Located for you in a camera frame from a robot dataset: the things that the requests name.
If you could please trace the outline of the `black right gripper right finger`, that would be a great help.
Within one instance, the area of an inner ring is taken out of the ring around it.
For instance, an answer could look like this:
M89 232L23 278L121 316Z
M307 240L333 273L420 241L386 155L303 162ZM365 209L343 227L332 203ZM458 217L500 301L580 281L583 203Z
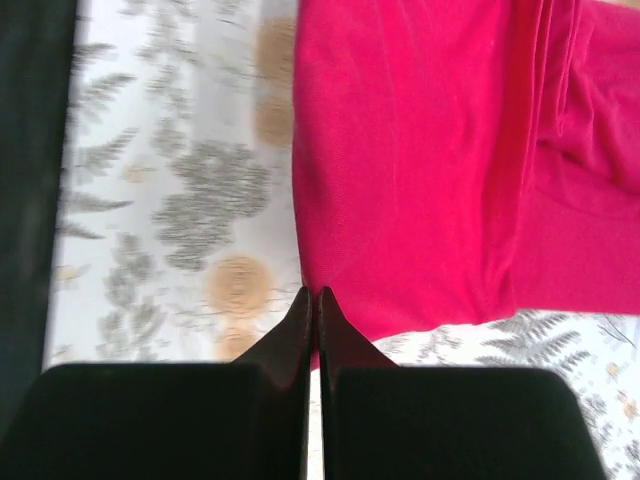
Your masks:
M328 479L601 479L566 382L533 368L402 367L329 288L317 300Z

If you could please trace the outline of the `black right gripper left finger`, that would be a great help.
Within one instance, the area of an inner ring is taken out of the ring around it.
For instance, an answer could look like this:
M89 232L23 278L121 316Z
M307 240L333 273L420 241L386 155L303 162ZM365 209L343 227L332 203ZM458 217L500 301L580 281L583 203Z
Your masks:
M312 297L229 363L66 364L28 391L5 479L302 479Z

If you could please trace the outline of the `pink t shirt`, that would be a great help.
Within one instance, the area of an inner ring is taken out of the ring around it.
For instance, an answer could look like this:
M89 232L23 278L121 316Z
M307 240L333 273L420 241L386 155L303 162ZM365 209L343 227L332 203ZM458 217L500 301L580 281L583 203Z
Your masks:
M378 340L520 309L639 310L639 13L304 1L302 276Z

